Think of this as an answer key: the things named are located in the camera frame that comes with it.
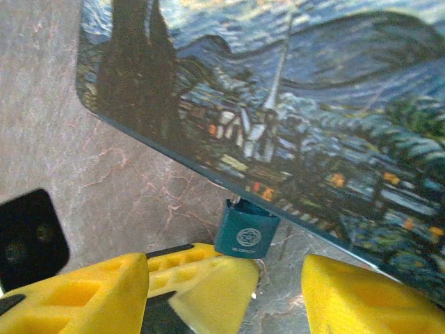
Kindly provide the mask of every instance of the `gray marble countertop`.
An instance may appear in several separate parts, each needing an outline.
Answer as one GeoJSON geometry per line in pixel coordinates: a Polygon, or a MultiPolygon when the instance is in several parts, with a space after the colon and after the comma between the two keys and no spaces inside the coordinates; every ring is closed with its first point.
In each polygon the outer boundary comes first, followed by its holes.
{"type": "MultiPolygon", "coordinates": [[[[74,89],[81,1],[0,1],[0,200],[50,193],[66,271],[134,251],[212,243],[231,193],[98,121],[74,89]]],[[[309,333],[302,262],[351,256],[283,221],[240,333],[309,333]]]]}

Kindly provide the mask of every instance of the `padlock logo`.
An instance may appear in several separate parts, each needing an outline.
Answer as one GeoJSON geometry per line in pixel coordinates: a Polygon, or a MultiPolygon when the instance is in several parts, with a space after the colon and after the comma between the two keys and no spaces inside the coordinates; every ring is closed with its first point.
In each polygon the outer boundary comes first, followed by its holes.
{"type": "Polygon", "coordinates": [[[261,233],[255,228],[244,228],[236,235],[238,243],[245,247],[252,247],[261,240],[261,233]]]}

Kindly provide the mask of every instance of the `teal padlock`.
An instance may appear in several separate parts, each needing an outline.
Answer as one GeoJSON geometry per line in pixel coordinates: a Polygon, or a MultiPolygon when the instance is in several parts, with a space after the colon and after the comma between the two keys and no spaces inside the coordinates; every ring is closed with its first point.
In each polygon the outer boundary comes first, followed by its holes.
{"type": "Polygon", "coordinates": [[[215,250],[233,257],[263,258],[279,223],[278,217],[247,200],[227,200],[215,250]]]}

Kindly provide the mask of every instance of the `marble surface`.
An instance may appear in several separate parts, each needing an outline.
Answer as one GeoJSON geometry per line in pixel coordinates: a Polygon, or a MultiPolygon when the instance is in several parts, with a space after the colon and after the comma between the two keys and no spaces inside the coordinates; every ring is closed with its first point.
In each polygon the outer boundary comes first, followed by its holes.
{"type": "MultiPolygon", "coordinates": [[[[211,243],[231,193],[98,121],[74,89],[80,0],[0,1],[0,201],[51,194],[65,271],[134,251],[211,243]]],[[[240,333],[309,333],[304,257],[359,263],[283,221],[240,333]]]]}

